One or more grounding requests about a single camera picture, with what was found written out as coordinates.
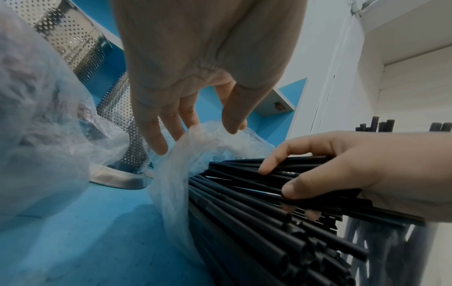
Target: plastic bag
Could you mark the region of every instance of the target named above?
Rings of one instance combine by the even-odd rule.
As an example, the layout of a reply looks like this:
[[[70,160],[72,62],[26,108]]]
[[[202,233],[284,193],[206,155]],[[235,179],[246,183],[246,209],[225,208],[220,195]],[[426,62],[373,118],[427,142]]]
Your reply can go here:
[[[249,128],[231,135],[220,121],[193,126],[177,143],[163,126],[162,133],[169,145],[165,156],[156,155],[145,143],[155,170],[148,191],[162,213],[170,242],[189,259],[201,262],[188,228],[188,178],[205,171],[210,161],[264,158],[273,145]]]
[[[54,198],[35,215],[51,214],[86,189],[90,166],[121,158],[129,135],[97,115],[63,58],[3,2],[0,63],[0,222]]]

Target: perforated metal container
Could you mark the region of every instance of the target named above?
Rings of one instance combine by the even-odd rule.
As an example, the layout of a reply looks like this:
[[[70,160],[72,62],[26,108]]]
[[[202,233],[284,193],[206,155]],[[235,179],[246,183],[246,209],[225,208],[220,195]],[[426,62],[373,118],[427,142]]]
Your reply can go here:
[[[65,59],[82,83],[112,50],[92,22],[68,0],[4,0]]]
[[[143,173],[151,161],[143,148],[143,139],[138,131],[138,127],[136,126],[135,119],[133,117],[132,105],[130,104],[130,86],[127,72],[119,78],[119,80],[101,100],[97,106],[97,113],[103,118],[120,126],[130,135],[130,145],[124,157],[109,166],[109,168],[116,171],[137,175],[135,176],[136,179],[134,180],[133,186],[129,183],[121,182],[120,187],[139,188],[141,186],[141,188],[144,188],[145,181],[140,184],[139,179],[145,179]],[[123,176],[124,174],[120,174],[118,172],[115,172],[114,174],[112,173],[112,177],[116,175]],[[109,182],[102,182],[102,184],[118,187],[117,185],[111,185]]]

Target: blue countertop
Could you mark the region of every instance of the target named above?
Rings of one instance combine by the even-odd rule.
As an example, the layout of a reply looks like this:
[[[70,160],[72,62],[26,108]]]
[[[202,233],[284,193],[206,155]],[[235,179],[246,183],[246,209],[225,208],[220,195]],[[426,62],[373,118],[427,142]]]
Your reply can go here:
[[[208,272],[166,239],[147,192],[90,184],[47,218],[0,228],[0,285],[210,286]]]

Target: human hand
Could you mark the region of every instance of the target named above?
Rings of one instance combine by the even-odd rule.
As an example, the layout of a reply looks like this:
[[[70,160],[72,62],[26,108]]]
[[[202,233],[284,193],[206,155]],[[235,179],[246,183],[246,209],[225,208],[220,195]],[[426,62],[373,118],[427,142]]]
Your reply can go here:
[[[158,116],[174,140],[199,123],[198,91],[214,86],[232,134],[281,78],[307,0],[112,0],[124,45],[137,127],[167,152]]]
[[[452,221],[452,134],[329,132],[283,142],[260,169],[269,174],[289,155],[335,156],[282,188],[289,199],[361,188],[375,207]],[[307,214],[318,218],[319,212]]]

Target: translucent plastic bag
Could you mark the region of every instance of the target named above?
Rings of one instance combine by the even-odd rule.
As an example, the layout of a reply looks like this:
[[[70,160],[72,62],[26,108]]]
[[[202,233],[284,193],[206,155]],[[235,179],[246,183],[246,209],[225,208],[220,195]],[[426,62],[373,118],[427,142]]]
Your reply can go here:
[[[210,161],[263,158],[273,146],[248,128],[231,135],[220,121],[193,126],[176,144],[162,129],[169,145],[165,156],[145,144],[155,170],[149,194],[162,213],[170,242],[189,259],[201,261],[188,228],[188,178],[205,171]]]
[[[62,194],[85,190],[90,166],[118,160],[128,145],[63,58],[1,1],[0,223],[55,195],[45,212],[61,209]]]

